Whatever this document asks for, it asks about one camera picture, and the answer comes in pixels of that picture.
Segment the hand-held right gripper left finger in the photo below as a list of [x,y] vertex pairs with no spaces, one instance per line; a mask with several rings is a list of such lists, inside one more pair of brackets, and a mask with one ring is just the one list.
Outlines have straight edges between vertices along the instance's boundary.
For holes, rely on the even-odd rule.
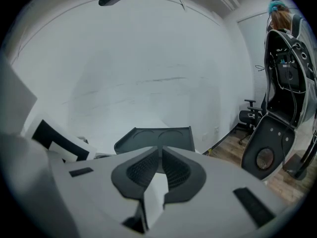
[[48,152],[50,171],[70,215],[66,238],[152,238],[144,192],[158,167],[158,149],[65,163]]

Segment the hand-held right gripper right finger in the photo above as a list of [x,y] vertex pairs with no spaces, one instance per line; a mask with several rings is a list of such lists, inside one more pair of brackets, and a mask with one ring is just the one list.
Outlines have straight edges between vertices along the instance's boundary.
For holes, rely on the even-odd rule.
[[164,147],[169,191],[150,238],[271,238],[294,216],[262,181],[236,165]]

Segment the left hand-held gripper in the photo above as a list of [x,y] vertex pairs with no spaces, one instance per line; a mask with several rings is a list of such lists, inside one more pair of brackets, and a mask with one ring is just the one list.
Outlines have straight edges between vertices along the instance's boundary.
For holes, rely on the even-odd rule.
[[74,184],[68,164],[90,158],[93,149],[67,135],[47,116],[24,123],[37,97],[0,56],[0,179],[17,223],[32,223],[52,238],[94,238],[94,217]]

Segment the black box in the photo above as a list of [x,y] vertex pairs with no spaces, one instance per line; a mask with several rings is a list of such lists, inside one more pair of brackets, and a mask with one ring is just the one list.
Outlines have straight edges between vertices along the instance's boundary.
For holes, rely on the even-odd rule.
[[163,146],[195,151],[191,127],[133,128],[114,145],[116,154]]

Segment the black office chair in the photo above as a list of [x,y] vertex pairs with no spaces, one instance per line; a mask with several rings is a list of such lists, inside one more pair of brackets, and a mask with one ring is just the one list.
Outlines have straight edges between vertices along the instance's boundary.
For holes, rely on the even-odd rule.
[[261,118],[264,115],[262,108],[254,107],[255,100],[245,99],[245,102],[249,103],[247,110],[240,111],[239,121],[245,123],[245,127],[242,130],[246,131],[246,135],[239,140],[239,145],[242,145],[242,141],[248,136],[252,135],[254,129],[259,124]]

